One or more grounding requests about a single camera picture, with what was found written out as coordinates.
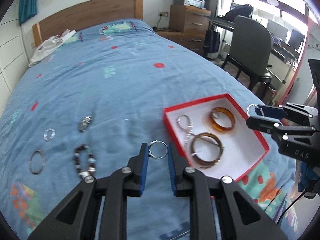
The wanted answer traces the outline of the right blue gloved hand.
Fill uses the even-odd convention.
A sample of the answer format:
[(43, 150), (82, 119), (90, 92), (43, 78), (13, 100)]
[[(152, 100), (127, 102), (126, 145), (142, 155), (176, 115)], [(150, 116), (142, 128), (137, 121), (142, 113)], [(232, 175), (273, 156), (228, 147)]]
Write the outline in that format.
[(301, 163), (298, 192), (304, 192), (304, 197), (313, 199), (319, 195), (319, 167)]

